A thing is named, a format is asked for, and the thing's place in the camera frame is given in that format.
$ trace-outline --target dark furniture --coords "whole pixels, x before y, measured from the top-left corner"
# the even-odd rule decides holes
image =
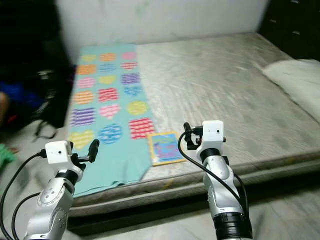
[[[320,0],[271,0],[259,33],[293,58],[320,60]]]

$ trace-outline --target blue cloth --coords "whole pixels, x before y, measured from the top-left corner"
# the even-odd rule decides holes
[[[100,146],[96,161],[86,164],[83,179],[76,184],[76,197],[138,182],[152,164],[147,138],[132,133],[141,127],[134,120],[152,124],[136,62],[133,44],[82,49],[68,135],[74,142],[73,152],[79,156],[88,154],[95,138]]]

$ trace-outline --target gray mattress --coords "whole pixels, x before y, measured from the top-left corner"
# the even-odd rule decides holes
[[[290,57],[257,33],[143,44],[137,57],[158,132],[224,121],[224,155],[245,184],[320,170],[319,123],[260,71]],[[70,216],[201,194],[202,177],[187,161],[151,167],[139,183],[76,198]]]

